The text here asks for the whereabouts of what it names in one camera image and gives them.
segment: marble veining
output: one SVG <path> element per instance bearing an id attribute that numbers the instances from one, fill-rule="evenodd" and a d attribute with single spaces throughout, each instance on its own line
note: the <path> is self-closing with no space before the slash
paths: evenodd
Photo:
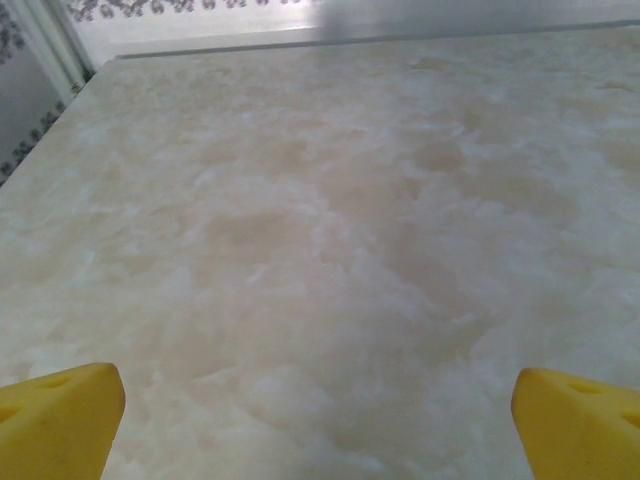
<path id="1" fill-rule="evenodd" d="M 116 60 L 0 191 L 0 382 L 113 361 L 106 480 L 529 479 L 640 388 L 640 30 Z"/>

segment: marble countertop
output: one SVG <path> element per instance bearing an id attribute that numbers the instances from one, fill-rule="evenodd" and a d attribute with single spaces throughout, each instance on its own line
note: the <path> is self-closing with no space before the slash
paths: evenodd
<path id="1" fill-rule="evenodd" d="M 536 365 L 640 388 L 640 30 L 116 60 L 0 190 L 0 383 L 105 480 L 528 479 Z"/>

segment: patterned wallpaper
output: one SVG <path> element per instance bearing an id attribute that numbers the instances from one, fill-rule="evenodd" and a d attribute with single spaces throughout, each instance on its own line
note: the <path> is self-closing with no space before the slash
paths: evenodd
<path id="1" fill-rule="evenodd" d="M 19 25 L 0 1 L 0 186 L 64 108 Z"/>
<path id="2" fill-rule="evenodd" d="M 7 7 L 0 2 L 0 65 L 4 65 L 24 46 L 18 24 L 11 19 Z"/>
<path id="3" fill-rule="evenodd" d="M 114 18 L 122 15 L 125 18 L 143 15 L 162 15 L 171 9 L 175 13 L 193 12 L 197 9 L 214 10 L 216 8 L 244 8 L 249 3 L 266 6 L 270 2 L 280 4 L 300 3 L 301 0 L 64 0 L 67 10 L 77 21 L 92 21 L 96 15 L 103 18 Z"/>

